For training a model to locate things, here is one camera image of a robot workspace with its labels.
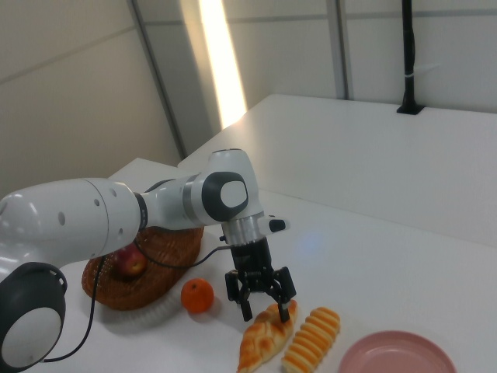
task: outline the black cable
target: black cable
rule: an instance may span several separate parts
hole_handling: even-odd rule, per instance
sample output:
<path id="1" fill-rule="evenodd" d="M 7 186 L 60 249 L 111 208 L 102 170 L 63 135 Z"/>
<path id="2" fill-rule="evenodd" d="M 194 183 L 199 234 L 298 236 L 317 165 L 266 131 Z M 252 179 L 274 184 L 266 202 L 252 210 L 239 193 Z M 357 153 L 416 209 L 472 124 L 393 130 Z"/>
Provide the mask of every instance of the black cable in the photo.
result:
<path id="1" fill-rule="evenodd" d="M 138 245 L 138 242 L 137 240 L 135 239 L 134 240 L 134 244 L 136 245 L 136 247 L 138 248 L 138 250 L 140 251 L 140 253 L 142 253 L 144 255 L 145 258 L 147 258 L 148 260 L 150 260 L 153 264 L 157 264 L 158 266 L 160 267 L 165 267 L 165 268 L 172 268 L 173 270 L 187 270 L 189 268 L 192 268 L 192 267 L 196 267 L 200 264 L 202 264 L 203 262 L 205 262 L 207 259 L 209 259 L 209 257 L 214 254 L 215 252 L 217 251 L 221 251 L 221 250 L 228 250 L 231 248 L 231 246 L 221 246 L 221 247 L 217 247 L 216 249 L 212 250 L 210 253 L 208 253 L 203 259 L 199 260 L 198 262 L 194 263 L 194 264 L 190 264 L 189 266 L 173 266 L 172 264 L 167 264 L 167 263 L 161 263 L 161 262 L 158 262 L 157 260 L 155 260 L 154 258 L 151 258 L 141 247 L 140 245 Z"/>
<path id="2" fill-rule="evenodd" d="M 90 330 L 92 329 L 93 313 L 95 311 L 96 289 L 97 289 L 97 285 L 99 283 L 100 272 L 102 272 L 103 264 L 104 264 L 105 261 L 106 261 L 106 256 L 104 255 L 104 256 L 102 256 L 102 259 L 100 260 L 100 263 L 99 263 L 99 267 L 96 270 L 95 283 L 93 285 L 92 307 L 91 307 L 91 310 L 90 310 L 90 320 L 88 321 L 88 327 L 86 328 L 86 333 L 85 333 L 85 336 L 83 337 L 83 340 L 69 354 L 66 354 L 66 355 L 61 356 L 61 357 L 55 357 L 53 359 L 43 359 L 42 360 L 43 363 L 53 363 L 55 361 L 61 361 L 61 360 L 67 359 L 68 357 L 70 357 L 70 356 L 74 355 L 76 352 L 78 352 L 78 350 L 83 346 L 83 344 L 85 344 L 86 339 L 88 338 L 88 335 L 90 334 Z"/>

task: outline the red apple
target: red apple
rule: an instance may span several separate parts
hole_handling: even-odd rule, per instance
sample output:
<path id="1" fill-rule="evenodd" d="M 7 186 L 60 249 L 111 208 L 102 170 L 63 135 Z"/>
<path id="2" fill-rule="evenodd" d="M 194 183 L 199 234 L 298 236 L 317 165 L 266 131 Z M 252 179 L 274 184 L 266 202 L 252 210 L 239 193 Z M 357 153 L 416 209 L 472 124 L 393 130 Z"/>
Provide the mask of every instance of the red apple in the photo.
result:
<path id="1" fill-rule="evenodd" d="M 137 277 L 147 269 L 148 260 L 132 242 L 116 251 L 114 268 L 123 277 Z"/>

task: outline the white robot link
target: white robot link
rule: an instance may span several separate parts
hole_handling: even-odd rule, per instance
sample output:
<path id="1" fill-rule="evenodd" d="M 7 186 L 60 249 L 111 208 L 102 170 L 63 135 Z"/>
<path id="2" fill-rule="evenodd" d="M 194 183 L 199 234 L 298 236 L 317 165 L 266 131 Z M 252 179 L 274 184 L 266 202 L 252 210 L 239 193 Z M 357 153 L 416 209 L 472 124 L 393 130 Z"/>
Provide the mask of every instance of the white robot link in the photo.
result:
<path id="1" fill-rule="evenodd" d="M 43 360 L 61 335 L 67 283 L 60 267 L 103 256 L 133 242 L 139 230 L 221 224 L 235 270 L 225 274 L 228 299 L 252 318 L 250 292 L 265 292 L 288 320 L 296 291 L 286 267 L 274 270 L 266 236 L 288 222 L 265 216 L 249 157 L 213 153 L 194 176 L 134 193 L 106 179 L 32 186 L 0 201 L 0 372 Z"/>

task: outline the croissant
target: croissant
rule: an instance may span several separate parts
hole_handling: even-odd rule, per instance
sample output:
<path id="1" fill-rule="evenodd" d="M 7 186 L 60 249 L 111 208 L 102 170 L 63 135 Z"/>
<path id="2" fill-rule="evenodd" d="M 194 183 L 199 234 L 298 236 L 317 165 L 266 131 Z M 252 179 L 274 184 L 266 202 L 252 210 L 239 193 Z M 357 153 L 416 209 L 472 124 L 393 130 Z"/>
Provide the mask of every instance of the croissant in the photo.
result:
<path id="1" fill-rule="evenodd" d="M 336 312 L 326 307 L 312 310 L 281 359 L 287 373 L 313 372 L 339 331 L 340 317 Z"/>
<path id="2" fill-rule="evenodd" d="M 297 302 L 290 301 L 290 319 L 281 322 L 278 305 L 272 304 L 255 318 L 243 334 L 237 373 L 250 373 L 278 354 L 294 332 Z"/>

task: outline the black stand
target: black stand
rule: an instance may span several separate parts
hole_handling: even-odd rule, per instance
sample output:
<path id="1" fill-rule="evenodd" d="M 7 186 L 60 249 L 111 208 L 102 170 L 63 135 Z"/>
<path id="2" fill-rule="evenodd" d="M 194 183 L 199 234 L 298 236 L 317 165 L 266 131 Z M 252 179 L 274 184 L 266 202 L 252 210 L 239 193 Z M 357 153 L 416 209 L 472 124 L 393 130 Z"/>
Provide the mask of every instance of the black stand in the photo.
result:
<path id="1" fill-rule="evenodd" d="M 402 0 L 402 25 L 404 29 L 404 74 L 405 91 L 402 106 L 397 109 L 401 114 L 418 114 L 424 106 L 418 105 L 414 98 L 414 60 L 415 41 L 412 29 L 412 0 Z"/>

